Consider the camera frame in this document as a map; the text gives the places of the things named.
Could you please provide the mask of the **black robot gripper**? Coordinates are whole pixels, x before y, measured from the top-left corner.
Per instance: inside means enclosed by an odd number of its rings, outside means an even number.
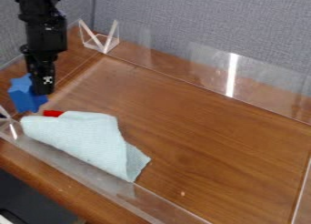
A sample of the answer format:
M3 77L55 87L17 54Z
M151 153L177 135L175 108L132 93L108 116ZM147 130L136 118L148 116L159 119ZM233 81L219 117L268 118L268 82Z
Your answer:
M56 70L51 62L67 50L67 17L57 9L61 0L15 0L20 5L19 19L25 25L27 43L20 46L33 92L49 95L55 90Z

